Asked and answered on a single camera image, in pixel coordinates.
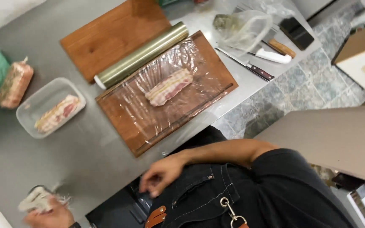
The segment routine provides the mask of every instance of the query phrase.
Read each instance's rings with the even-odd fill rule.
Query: bacon slice
[[[162,106],[192,81],[193,76],[190,72],[187,69],[181,69],[165,78],[145,96],[152,106]]]
[[[80,100],[77,96],[68,95],[64,100],[58,103],[58,105],[44,113],[43,116],[36,121],[34,127],[37,128],[40,133],[49,132],[66,119],[79,105]]]

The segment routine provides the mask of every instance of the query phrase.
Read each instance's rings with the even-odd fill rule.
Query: cling film roll
[[[94,80],[102,89],[107,89],[121,82],[127,76],[131,75],[175,44],[178,44],[180,41],[187,38],[188,35],[189,32],[185,24],[179,22],[165,33],[96,75]]]

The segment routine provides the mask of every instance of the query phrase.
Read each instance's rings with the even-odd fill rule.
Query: person
[[[139,190],[154,198],[150,214],[165,209],[162,222],[152,227],[236,228],[244,220],[250,228],[356,227],[298,152],[254,139],[226,140],[214,127],[153,163]],[[25,222],[34,228],[78,227],[66,207],[51,200],[52,212],[31,212]],[[232,211],[241,217],[233,220]]]

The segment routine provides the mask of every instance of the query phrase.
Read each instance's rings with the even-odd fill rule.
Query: wooden cutting board
[[[84,78],[92,83],[95,75],[170,27],[155,0],[127,0],[60,43]]]
[[[96,98],[135,157],[139,157],[238,87],[201,31],[189,39],[169,49],[122,83]],[[190,44],[190,47],[196,46],[195,57],[187,54],[190,51],[184,51],[186,49],[183,45],[187,44]],[[180,58],[175,58],[178,51],[182,55]],[[193,83],[182,89],[164,106],[151,106],[145,98],[145,92],[178,70],[173,67],[179,61],[188,62],[183,63],[178,69],[188,69],[193,75]]]

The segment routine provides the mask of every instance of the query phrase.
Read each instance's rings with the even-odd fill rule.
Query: plastic container
[[[80,100],[80,106],[70,113],[70,115],[61,121],[55,128],[46,133],[40,133],[34,127],[34,124],[43,114],[59,102],[61,102],[67,95],[78,96]],[[59,127],[63,126],[68,120],[75,116],[81,109],[85,107],[85,97],[75,87],[75,85],[66,78],[59,77],[47,85],[43,86],[40,90],[36,91],[26,101],[24,101],[16,110],[16,117],[22,127],[34,138],[42,139],[53,133]]]

